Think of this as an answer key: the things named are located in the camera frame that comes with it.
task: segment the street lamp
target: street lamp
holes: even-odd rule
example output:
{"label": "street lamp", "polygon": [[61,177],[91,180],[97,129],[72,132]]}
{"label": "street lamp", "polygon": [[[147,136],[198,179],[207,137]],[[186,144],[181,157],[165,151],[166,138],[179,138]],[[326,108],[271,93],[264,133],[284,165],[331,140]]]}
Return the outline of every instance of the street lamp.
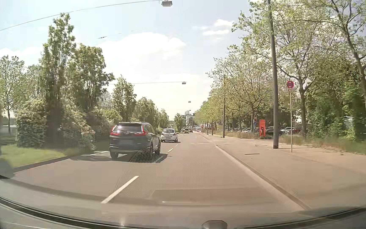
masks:
{"label": "street lamp", "polygon": [[165,0],[165,1],[162,2],[163,7],[171,7],[172,4],[173,3],[169,0]]}

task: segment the grass median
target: grass median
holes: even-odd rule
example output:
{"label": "grass median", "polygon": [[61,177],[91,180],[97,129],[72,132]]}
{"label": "grass median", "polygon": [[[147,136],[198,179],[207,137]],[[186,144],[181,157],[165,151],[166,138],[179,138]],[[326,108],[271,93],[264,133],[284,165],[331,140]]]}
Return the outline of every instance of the grass median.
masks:
{"label": "grass median", "polygon": [[[109,141],[103,140],[96,143],[95,150],[108,150]],[[2,155],[0,159],[8,161],[8,163],[15,167],[24,165],[31,165],[38,162],[57,159],[64,156],[76,156],[80,154],[87,154],[93,152],[85,152],[78,148],[68,149],[35,149],[35,148],[21,148],[16,145],[2,145]]]}
{"label": "grass median", "polygon": [[[290,144],[290,135],[282,135],[279,141]],[[292,142],[295,145],[308,145],[319,148],[342,150],[351,153],[366,154],[366,141],[356,142],[345,138],[303,138],[301,136],[293,135]]]}

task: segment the sidewalk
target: sidewalk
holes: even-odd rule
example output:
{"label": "sidewalk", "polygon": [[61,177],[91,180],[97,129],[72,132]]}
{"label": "sidewalk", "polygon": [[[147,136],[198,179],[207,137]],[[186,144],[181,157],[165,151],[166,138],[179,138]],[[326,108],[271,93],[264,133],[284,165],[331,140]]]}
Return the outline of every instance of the sidewalk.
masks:
{"label": "sidewalk", "polygon": [[310,208],[366,205],[366,155],[201,135]]}

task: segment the solid white line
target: solid white line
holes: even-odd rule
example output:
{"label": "solid white line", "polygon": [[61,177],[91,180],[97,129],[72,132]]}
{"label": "solid white line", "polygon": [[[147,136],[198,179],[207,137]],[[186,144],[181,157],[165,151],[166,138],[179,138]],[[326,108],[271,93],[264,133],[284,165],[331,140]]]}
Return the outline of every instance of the solid white line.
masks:
{"label": "solid white line", "polygon": [[258,176],[256,173],[252,172],[250,169],[248,169],[245,165],[237,161],[235,158],[233,158],[230,154],[223,151],[221,148],[216,146],[217,149],[219,149],[228,159],[230,159],[234,164],[236,164],[242,171],[244,171],[248,176],[250,176],[253,180],[255,180],[259,185],[261,185],[265,190],[267,190],[272,196],[276,197],[279,201],[281,201],[284,205],[286,205],[289,209],[293,211],[304,211],[304,208],[300,205],[298,205],[296,202],[292,201],[289,197],[281,193],[279,190],[277,190],[275,187],[273,187],[271,184],[263,180],[260,176]]}

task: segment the bush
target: bush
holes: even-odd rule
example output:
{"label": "bush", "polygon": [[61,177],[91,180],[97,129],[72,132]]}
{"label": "bush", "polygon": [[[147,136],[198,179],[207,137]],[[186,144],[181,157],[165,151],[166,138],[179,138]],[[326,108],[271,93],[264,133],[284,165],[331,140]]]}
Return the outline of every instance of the bush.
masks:
{"label": "bush", "polygon": [[82,150],[91,151],[95,149],[95,131],[87,124],[84,115],[85,113],[78,111],[73,103],[65,101],[61,131],[65,146],[77,146]]}
{"label": "bush", "polygon": [[[64,146],[82,150],[94,149],[95,131],[87,125],[84,113],[69,101],[63,102],[61,131]],[[47,135],[47,111],[44,99],[32,99],[23,104],[17,114],[17,144],[19,147],[42,148]]]}
{"label": "bush", "polygon": [[23,104],[16,115],[19,147],[41,148],[46,140],[47,119],[45,101],[32,99]]}
{"label": "bush", "polygon": [[94,109],[87,113],[87,123],[95,131],[96,140],[108,138],[111,128],[115,125],[113,121],[105,117],[103,109]]}

